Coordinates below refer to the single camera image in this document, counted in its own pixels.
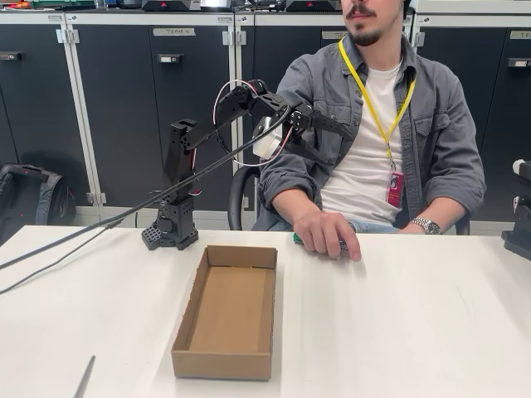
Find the white table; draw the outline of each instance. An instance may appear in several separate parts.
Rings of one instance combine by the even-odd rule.
[[[25,227],[0,263],[74,231]],[[0,296],[0,396],[531,396],[531,262],[495,237],[361,235],[363,262],[310,255],[290,234],[201,231],[184,252],[105,232]],[[0,288],[88,236],[0,271]],[[170,347],[206,244],[278,248],[273,377],[181,380]]]

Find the open cardboard tray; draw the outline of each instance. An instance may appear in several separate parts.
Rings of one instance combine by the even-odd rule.
[[[276,249],[209,245],[172,347],[180,377],[269,380]]]

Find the man's mustache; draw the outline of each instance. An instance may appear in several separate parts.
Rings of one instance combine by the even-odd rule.
[[[371,9],[367,8],[365,6],[365,4],[357,4],[356,2],[353,2],[352,6],[350,6],[350,8],[348,9],[347,14],[345,15],[345,17],[347,19],[350,19],[352,17],[352,15],[356,12],[356,10],[358,10],[359,13],[367,15],[369,17],[375,17],[376,16],[376,12],[374,10],[371,10]]]

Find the wristwatch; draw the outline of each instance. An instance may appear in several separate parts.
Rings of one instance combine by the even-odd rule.
[[[417,217],[414,218],[411,223],[417,224],[418,226],[424,227],[424,232],[426,235],[441,235],[441,228],[436,222],[432,220],[427,220],[426,218]]]

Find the black bag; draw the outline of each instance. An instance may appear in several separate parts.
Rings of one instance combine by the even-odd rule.
[[[29,164],[0,170],[0,245],[23,226],[63,226],[76,216],[65,178]]]

